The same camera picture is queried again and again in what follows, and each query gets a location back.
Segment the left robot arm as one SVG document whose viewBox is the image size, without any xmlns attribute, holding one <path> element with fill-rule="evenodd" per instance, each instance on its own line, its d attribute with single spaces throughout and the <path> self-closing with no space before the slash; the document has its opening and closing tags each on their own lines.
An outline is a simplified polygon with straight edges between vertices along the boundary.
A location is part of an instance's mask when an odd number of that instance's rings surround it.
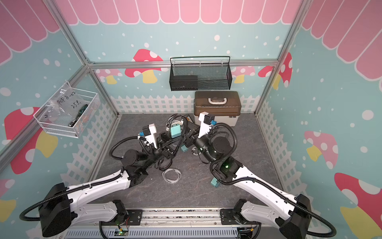
<svg viewBox="0 0 382 239">
<path fill-rule="evenodd" d="M 116 173 L 94 181 L 66 187 L 64 183 L 54 185 L 44 200 L 21 212 L 19 219 L 25 222 L 39 222 L 45 238 L 56 236 L 80 222 L 107 222 L 120 225 L 128 218 L 128 211 L 120 200 L 113 200 L 104 206 L 92 202 L 116 191 L 132 188 L 148 176 L 148 168 L 159 166 L 165 159 L 172 160 L 183 144 L 187 125 L 174 132 L 172 123 L 166 131 L 156 136 L 156 127 L 151 124 L 135 139 L 142 151 L 128 150 L 118 157 L 122 167 Z"/>
</svg>

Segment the green circuit board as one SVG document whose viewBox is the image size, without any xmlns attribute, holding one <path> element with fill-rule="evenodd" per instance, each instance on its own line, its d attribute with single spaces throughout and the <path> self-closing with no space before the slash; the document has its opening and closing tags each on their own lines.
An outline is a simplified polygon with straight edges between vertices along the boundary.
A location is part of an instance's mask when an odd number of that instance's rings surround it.
<svg viewBox="0 0 382 239">
<path fill-rule="evenodd" d="M 114 235 L 116 237 L 127 237 L 129 233 L 129 230 L 124 230 L 124 229 L 116 229 L 114 232 Z"/>
</svg>

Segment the teal charger cube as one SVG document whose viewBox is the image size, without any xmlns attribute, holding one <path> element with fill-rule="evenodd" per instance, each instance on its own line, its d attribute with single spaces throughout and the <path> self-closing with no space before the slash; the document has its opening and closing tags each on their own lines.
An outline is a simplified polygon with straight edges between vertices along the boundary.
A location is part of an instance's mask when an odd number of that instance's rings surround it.
<svg viewBox="0 0 382 239">
<path fill-rule="evenodd" d="M 220 186 L 220 182 L 219 182 L 219 180 L 218 180 L 217 178 L 215 178 L 215 177 L 211 180 L 210 184 L 211 184 L 213 187 L 215 187 L 215 188 L 218 188 L 218 187 Z"/>
<path fill-rule="evenodd" d="M 170 128 L 170 136 L 171 138 L 176 138 L 181 136 L 182 134 L 182 126 L 178 123 L 174 124 Z"/>
<path fill-rule="evenodd" d="M 186 152 L 186 151 L 188 151 L 188 148 L 187 148 L 185 145 L 182 145 L 182 146 L 181 146 L 181 150 L 182 150 L 183 152 Z"/>
</svg>

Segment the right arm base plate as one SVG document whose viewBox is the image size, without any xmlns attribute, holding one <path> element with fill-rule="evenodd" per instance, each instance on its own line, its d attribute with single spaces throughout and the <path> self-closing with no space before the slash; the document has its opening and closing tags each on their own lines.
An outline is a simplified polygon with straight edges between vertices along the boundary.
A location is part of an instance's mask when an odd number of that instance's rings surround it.
<svg viewBox="0 0 382 239">
<path fill-rule="evenodd" d="M 233 209 L 220 209 L 219 214 L 222 225 L 259 225 L 259 222 L 248 221 Z"/>
</svg>

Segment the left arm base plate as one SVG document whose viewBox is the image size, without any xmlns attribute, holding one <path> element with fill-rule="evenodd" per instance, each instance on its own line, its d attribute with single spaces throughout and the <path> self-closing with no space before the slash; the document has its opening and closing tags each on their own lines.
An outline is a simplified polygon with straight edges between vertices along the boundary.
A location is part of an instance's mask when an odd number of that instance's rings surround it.
<svg viewBox="0 0 382 239">
<path fill-rule="evenodd" d="M 109 222 L 102 222 L 103 226 L 140 226 L 143 210 L 129 209 L 124 213 L 118 213 Z"/>
</svg>

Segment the brown lidded storage box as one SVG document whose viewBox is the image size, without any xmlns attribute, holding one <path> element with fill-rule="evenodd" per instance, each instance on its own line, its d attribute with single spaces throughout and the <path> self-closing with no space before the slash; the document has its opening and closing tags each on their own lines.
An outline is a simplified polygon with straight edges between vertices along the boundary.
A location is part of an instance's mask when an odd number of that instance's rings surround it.
<svg viewBox="0 0 382 239">
<path fill-rule="evenodd" d="M 236 91 L 196 91 L 194 99 L 194 118 L 200 125 L 200 113 L 215 116 L 216 122 L 235 126 L 241 115 L 242 104 Z"/>
</svg>

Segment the clear plastic labelled bag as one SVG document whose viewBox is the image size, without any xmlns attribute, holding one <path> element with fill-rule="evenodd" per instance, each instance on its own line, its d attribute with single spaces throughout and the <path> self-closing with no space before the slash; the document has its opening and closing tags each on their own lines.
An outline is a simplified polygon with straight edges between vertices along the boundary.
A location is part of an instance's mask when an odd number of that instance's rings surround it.
<svg viewBox="0 0 382 239">
<path fill-rule="evenodd" d="M 69 117 L 73 120 L 82 106 L 88 104 L 68 82 L 48 100 L 44 117 L 56 120 Z"/>
</svg>

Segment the black mesh wall basket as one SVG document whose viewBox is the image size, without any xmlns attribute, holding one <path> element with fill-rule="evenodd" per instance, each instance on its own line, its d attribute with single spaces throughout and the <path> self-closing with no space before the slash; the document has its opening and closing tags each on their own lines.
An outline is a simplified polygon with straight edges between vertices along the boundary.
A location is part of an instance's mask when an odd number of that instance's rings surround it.
<svg viewBox="0 0 382 239">
<path fill-rule="evenodd" d="M 229 56 L 170 58 L 172 91 L 230 90 L 232 73 Z"/>
</svg>

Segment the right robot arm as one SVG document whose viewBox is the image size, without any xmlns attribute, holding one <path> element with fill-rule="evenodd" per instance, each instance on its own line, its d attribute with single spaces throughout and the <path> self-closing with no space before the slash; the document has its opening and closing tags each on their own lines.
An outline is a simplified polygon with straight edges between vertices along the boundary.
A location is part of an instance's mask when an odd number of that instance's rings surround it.
<svg viewBox="0 0 382 239">
<path fill-rule="evenodd" d="M 238 187 L 266 204 L 259 207 L 239 200 L 233 212 L 235 221 L 242 225 L 256 222 L 273 226 L 287 239 L 336 236 L 335 227 L 311 211 L 306 196 L 293 196 L 274 187 L 232 157 L 238 139 L 231 126 L 216 122 L 214 115 L 207 112 L 201 113 L 199 120 L 201 123 L 196 125 L 185 119 L 182 132 L 186 142 L 194 145 L 209 162 L 210 173 L 220 184 Z"/>
</svg>

